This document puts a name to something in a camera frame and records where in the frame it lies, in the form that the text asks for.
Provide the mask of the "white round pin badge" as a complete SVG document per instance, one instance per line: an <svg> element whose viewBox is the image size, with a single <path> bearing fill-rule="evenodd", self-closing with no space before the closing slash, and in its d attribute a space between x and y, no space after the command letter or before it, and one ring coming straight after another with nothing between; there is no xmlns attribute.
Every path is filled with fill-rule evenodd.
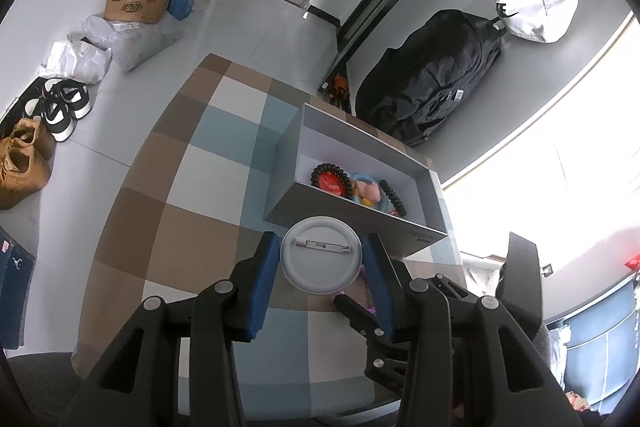
<svg viewBox="0 0 640 427"><path fill-rule="evenodd" d="M286 279L304 293L334 295L358 277L362 243L345 222L311 217L293 225L281 239L280 265Z"/></svg>

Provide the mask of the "red round badge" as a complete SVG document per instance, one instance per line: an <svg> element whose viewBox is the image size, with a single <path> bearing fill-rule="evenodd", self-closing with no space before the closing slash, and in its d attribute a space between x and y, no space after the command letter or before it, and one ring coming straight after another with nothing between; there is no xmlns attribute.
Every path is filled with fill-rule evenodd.
<svg viewBox="0 0 640 427"><path fill-rule="evenodd" d="M340 197L350 197L350 181L346 176L340 176L335 171L325 171L319 174L319 187L322 191Z"/></svg>

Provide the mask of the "pink pig figurine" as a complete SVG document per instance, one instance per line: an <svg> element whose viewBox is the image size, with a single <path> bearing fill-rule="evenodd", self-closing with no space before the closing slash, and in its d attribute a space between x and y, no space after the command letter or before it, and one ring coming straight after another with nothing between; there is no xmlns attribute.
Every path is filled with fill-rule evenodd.
<svg viewBox="0 0 640 427"><path fill-rule="evenodd" d="M364 180L352 182L352 195L356 202L368 208L378 207L382 202L382 195L378 184Z"/></svg>

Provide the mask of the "checkered brown blue tablecloth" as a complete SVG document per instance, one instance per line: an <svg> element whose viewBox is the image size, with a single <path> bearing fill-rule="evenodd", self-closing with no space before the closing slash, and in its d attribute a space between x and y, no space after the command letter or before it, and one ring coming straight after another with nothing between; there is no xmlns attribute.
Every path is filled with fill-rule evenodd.
<svg viewBox="0 0 640 427"><path fill-rule="evenodd" d="M271 229L277 144L310 96L218 55L201 61L145 139L92 262L72 364L87 376L141 301L190 298L228 277ZM251 419L347 413L389 403L367 348L328 297L277 277L265 325L234 347Z"/></svg>

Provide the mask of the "grey rectangular storage box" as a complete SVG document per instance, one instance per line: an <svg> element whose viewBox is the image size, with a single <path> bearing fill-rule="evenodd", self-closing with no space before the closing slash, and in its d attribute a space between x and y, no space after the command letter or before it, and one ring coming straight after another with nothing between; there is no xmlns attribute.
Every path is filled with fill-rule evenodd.
<svg viewBox="0 0 640 427"><path fill-rule="evenodd" d="M448 236L435 173L350 122L306 104L274 154L265 219L332 217L408 257Z"/></svg>

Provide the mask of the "dark blue shoe box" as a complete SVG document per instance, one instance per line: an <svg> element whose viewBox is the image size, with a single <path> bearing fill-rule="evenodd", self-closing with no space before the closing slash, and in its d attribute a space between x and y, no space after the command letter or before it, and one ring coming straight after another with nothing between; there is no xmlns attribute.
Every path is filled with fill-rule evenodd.
<svg viewBox="0 0 640 427"><path fill-rule="evenodd" d="M0 338L6 350L24 345L27 299L35 258L1 230Z"/></svg>

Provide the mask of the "brown suede shoes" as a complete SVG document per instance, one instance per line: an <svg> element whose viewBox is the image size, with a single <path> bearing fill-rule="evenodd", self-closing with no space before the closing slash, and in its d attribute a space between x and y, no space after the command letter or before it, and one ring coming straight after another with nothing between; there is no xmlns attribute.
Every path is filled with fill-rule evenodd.
<svg viewBox="0 0 640 427"><path fill-rule="evenodd" d="M1 140L2 210L13 208L49 182L49 160L55 141L40 119L21 118L11 134Z"/></svg>

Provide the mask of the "black white sneakers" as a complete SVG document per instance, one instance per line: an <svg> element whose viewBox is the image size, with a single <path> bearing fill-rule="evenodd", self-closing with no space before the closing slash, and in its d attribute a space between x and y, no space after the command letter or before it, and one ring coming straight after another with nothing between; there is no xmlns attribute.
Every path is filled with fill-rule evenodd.
<svg viewBox="0 0 640 427"><path fill-rule="evenodd" d="M73 79L47 79L35 98L24 104L23 114L39 119L56 142L73 134L78 120L89 115L92 103L88 86Z"/></svg>

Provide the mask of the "black backpack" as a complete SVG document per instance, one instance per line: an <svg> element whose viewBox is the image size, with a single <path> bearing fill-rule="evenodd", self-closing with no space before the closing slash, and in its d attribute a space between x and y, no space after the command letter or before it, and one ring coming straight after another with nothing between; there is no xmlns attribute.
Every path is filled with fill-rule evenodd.
<svg viewBox="0 0 640 427"><path fill-rule="evenodd" d="M460 10L440 10L387 49L356 94L359 119L396 140L423 143L469 96L501 53L506 28Z"/></svg>

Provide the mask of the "grey plastic parcel bag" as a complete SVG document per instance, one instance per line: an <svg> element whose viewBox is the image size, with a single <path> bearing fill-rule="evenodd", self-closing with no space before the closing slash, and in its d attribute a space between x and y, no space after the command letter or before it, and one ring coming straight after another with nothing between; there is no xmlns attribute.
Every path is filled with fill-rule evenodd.
<svg viewBox="0 0 640 427"><path fill-rule="evenodd" d="M123 72L130 72L176 42L183 26L165 14L156 24L104 20L91 15L80 23L84 37L97 48L110 50L112 60Z"/></svg>

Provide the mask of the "white plastic bag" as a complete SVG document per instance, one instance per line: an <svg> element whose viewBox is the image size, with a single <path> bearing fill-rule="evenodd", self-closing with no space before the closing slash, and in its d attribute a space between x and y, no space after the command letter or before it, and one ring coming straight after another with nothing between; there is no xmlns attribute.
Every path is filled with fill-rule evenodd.
<svg viewBox="0 0 640 427"><path fill-rule="evenodd" d="M71 79L91 86L103 80L112 60L110 49L101 50L84 40L56 40L36 69L44 79Z"/></svg>

